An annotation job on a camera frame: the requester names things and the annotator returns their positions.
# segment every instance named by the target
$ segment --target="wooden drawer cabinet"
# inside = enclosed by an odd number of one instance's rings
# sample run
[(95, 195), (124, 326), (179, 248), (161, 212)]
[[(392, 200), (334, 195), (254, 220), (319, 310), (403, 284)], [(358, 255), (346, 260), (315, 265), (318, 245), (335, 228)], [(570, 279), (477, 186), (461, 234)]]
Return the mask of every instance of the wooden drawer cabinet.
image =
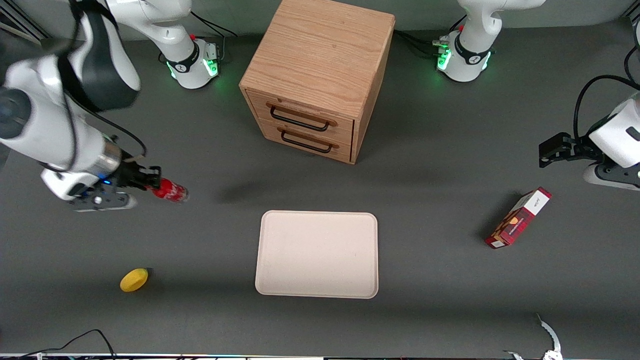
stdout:
[(269, 140), (354, 164), (395, 18), (330, 0), (283, 0), (240, 89)]

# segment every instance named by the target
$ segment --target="drawer handle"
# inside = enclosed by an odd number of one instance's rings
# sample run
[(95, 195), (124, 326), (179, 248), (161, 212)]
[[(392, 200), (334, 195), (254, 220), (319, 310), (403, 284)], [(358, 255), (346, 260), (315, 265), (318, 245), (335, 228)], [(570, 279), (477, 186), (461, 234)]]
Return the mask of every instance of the drawer handle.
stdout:
[(331, 151), (331, 148), (333, 147), (333, 145), (329, 144), (328, 148), (320, 149), (319, 147), (315, 147), (315, 146), (307, 145), (305, 143), (297, 142), (296, 140), (287, 139), (286, 137), (284, 137), (285, 134), (287, 134), (287, 131), (286, 130), (282, 130), (282, 133), (280, 134), (280, 137), (282, 138), (282, 141), (288, 142), (288, 143), (292, 143), (293, 145), (302, 146), (302, 147), (304, 147), (306, 149), (317, 151), (317, 152), (320, 152), (322, 154), (328, 154)]
[(274, 111), (276, 111), (276, 107), (272, 106), (271, 107), (271, 111), (270, 111), (271, 117), (273, 117), (274, 119), (277, 119), (277, 120), (288, 122), (290, 124), (294, 124), (294, 125), (297, 125), (297, 126), (302, 126), (302, 127), (307, 128), (307, 129), (311, 129), (311, 130), (315, 130), (315, 131), (326, 131), (329, 128), (329, 122), (325, 122), (323, 127), (318, 127), (318, 126), (305, 124), (304, 122), (300, 122), (300, 121), (296, 121), (296, 120), (293, 120), (293, 119), (289, 119), (288, 117), (277, 115), (277, 114), (274, 113)]

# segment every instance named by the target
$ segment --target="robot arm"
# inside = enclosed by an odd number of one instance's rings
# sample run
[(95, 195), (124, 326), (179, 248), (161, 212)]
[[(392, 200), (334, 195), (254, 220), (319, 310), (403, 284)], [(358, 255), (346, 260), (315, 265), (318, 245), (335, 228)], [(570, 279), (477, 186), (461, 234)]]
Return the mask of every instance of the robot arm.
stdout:
[(559, 133), (538, 150), (541, 168), (561, 160), (593, 160), (582, 175), (588, 183), (640, 191), (640, 93), (579, 139)]
[(131, 161), (131, 155), (84, 121), (88, 113), (83, 108), (131, 105), (140, 79), (109, 10), (96, 0), (71, 4), (86, 42), (75, 51), (70, 46), (8, 69), (0, 88), (0, 143), (42, 163), (45, 184), (77, 211), (130, 208), (135, 199), (116, 189), (159, 188), (160, 169), (147, 172)]
[(438, 70), (460, 82), (472, 81), (486, 68), (491, 46), (502, 29), (497, 12), (537, 8), (546, 0), (458, 0), (467, 12), (464, 30), (434, 41), (441, 47)]
[(218, 75), (218, 49), (191, 38), (182, 25), (158, 26), (191, 13), (191, 0), (108, 0), (115, 20), (143, 33), (167, 59), (172, 76), (184, 88), (206, 85)]

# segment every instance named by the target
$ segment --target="yellow lemon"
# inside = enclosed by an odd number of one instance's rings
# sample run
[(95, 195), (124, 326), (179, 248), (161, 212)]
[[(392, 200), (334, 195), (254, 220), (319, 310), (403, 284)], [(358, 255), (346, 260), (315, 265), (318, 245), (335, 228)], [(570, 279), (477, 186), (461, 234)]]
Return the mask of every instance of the yellow lemon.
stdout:
[(145, 268), (131, 270), (120, 281), (120, 289), (126, 293), (136, 291), (147, 282), (148, 278), (149, 272)]

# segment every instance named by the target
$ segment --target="drawer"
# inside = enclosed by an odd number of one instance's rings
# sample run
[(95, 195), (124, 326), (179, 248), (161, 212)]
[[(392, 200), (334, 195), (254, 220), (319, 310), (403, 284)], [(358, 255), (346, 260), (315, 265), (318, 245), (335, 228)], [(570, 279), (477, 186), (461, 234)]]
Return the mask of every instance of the drawer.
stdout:
[(285, 129), (284, 126), (269, 120), (259, 120), (259, 122), (262, 134), (269, 140), (344, 163), (351, 163), (351, 146), (349, 144), (335, 140), (328, 141), (299, 131)]
[(353, 120), (305, 108), (292, 102), (247, 91), (257, 116), (286, 126), (287, 131), (308, 134), (314, 138), (351, 144)]

